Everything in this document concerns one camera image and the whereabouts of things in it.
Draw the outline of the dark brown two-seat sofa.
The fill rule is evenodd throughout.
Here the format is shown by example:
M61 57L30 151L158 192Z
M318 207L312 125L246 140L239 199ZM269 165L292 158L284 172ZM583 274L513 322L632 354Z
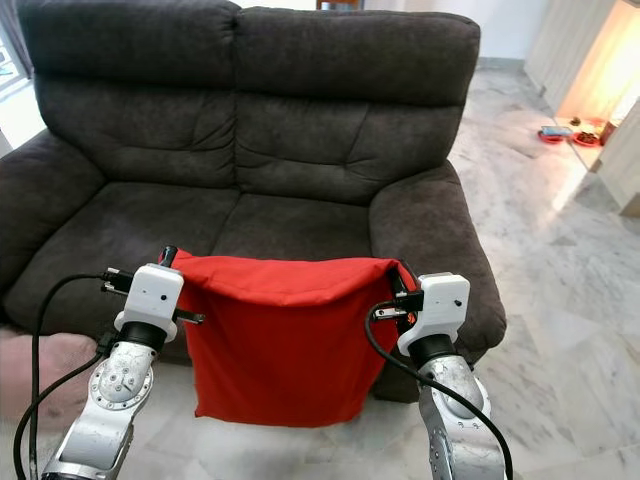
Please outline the dark brown two-seat sofa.
M465 276L457 351L507 330L449 155L481 28L444 12L17 0L44 129L0 163L0 330L97 337L84 274L195 255Z

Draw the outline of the person's bare foot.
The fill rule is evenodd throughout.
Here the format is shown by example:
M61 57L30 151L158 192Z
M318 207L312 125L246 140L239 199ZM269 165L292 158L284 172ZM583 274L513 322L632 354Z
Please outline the person's bare foot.
M99 343L86 335L56 333L38 339L38 389L50 387L95 356ZM38 429L68 429L82 412L90 388L91 370L70 379L38 407ZM0 330L0 416L18 422L29 404L31 335Z

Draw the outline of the red square pillow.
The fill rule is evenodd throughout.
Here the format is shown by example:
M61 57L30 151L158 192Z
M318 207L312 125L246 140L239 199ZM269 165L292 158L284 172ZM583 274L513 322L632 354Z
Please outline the red square pillow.
M325 428L364 408L392 320L369 321L392 300L394 259L288 261L179 251L179 306L205 316L184 325L195 415L228 422Z

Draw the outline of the grey window curtain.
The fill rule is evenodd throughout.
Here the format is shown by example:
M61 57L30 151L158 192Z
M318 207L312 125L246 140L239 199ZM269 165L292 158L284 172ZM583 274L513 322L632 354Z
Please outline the grey window curtain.
M18 0L0 0L0 26L3 27L6 47L8 47L20 78L29 78L31 64L23 40L18 18Z

